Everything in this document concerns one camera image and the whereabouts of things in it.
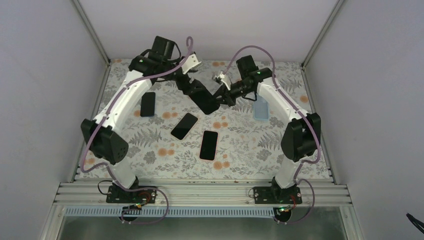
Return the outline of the phone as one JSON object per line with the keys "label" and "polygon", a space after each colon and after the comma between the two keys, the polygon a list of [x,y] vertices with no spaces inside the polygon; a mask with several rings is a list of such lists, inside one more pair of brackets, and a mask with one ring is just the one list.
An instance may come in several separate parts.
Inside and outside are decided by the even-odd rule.
{"label": "phone", "polygon": [[197,79],[191,82],[188,96],[205,115],[210,115],[220,108],[213,95]]}
{"label": "phone", "polygon": [[216,156],[218,132],[206,130],[202,136],[199,158],[201,160],[213,161]]}
{"label": "phone", "polygon": [[171,136],[180,141],[183,140],[198,120],[198,117],[196,117],[195,115],[191,113],[186,113],[176,124],[176,126],[171,130]]}

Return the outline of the light blue phone case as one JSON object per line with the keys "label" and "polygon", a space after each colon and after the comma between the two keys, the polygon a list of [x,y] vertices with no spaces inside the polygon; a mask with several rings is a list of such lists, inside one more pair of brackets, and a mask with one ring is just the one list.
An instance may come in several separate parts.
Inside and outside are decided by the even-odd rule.
{"label": "light blue phone case", "polygon": [[269,120],[269,105],[268,102],[261,96],[253,103],[253,118],[258,121]]}

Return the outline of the black smartphone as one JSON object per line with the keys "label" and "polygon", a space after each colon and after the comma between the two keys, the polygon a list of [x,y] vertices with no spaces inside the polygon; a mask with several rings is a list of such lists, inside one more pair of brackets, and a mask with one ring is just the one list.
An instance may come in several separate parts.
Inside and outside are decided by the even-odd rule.
{"label": "black smartphone", "polygon": [[156,93],[146,92],[140,103],[140,116],[141,117],[153,117],[155,115],[156,107]]}

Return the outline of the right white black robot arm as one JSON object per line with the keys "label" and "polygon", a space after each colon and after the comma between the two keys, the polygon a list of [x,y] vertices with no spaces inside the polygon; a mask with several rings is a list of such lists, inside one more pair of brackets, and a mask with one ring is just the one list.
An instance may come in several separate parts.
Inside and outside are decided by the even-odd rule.
{"label": "right white black robot arm", "polygon": [[305,164],[317,164],[322,157],[321,117],[303,109],[285,91],[275,73],[276,64],[271,68],[259,68],[253,57],[248,55],[236,62],[241,80],[232,82],[227,71],[220,71],[213,80],[221,86],[213,97],[222,105],[233,106],[237,98],[254,93],[263,98],[285,122],[280,147],[285,160],[271,181],[271,198],[278,204],[290,197],[290,188],[300,184],[300,171]]}

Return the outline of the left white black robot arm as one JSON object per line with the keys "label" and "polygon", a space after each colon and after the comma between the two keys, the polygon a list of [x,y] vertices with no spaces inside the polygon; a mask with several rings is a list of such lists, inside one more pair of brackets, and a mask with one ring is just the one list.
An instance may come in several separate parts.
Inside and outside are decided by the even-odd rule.
{"label": "left white black robot arm", "polygon": [[106,167],[112,182],[120,188],[119,196],[131,203],[139,197],[138,178],[125,159],[129,145],[120,136],[122,125],[136,103],[151,89],[158,79],[174,77],[200,64],[194,51],[194,40],[186,38],[187,53],[171,60],[170,40],[157,36],[151,49],[132,59],[128,72],[111,100],[92,120],[84,119],[80,125],[86,147],[80,156],[82,173]]}

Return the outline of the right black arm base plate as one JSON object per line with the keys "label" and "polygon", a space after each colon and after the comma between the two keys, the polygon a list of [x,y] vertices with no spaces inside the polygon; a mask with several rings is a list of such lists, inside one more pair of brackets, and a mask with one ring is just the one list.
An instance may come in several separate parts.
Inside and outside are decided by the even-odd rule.
{"label": "right black arm base plate", "polygon": [[279,188],[278,186],[256,186],[252,188],[253,199],[257,205],[288,205],[302,204],[302,194],[300,188],[293,185],[289,188]]}

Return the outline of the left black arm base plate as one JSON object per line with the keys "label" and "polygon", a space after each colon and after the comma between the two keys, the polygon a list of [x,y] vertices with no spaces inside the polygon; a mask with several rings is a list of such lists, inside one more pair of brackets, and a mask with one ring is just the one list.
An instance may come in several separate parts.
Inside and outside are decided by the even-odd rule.
{"label": "left black arm base plate", "polygon": [[131,192],[125,191],[116,184],[108,188],[106,202],[109,204],[154,204],[157,191],[153,188],[144,188],[143,190]]}

